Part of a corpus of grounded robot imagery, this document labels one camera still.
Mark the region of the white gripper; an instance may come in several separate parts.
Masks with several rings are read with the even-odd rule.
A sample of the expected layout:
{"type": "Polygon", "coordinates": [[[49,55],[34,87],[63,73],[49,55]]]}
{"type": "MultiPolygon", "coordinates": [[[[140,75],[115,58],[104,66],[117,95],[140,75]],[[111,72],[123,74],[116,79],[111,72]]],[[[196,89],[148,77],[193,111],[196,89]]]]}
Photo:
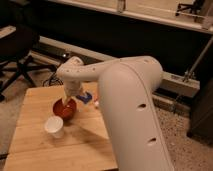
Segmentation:
{"type": "Polygon", "coordinates": [[[83,94],[83,87],[79,81],[66,81],[64,83],[64,91],[67,97],[62,98],[63,106],[66,106],[71,99],[71,96],[83,94]]]}

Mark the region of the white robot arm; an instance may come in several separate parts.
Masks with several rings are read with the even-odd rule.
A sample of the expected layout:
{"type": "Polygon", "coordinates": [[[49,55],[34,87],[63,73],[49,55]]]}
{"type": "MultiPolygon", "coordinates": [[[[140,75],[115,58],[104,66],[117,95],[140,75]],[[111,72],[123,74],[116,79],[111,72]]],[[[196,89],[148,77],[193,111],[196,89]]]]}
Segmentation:
{"type": "Polygon", "coordinates": [[[66,97],[96,82],[99,109],[119,171],[174,171],[152,100],[163,68],[151,56],[116,58],[90,65],[69,59],[57,69],[66,97]]]}

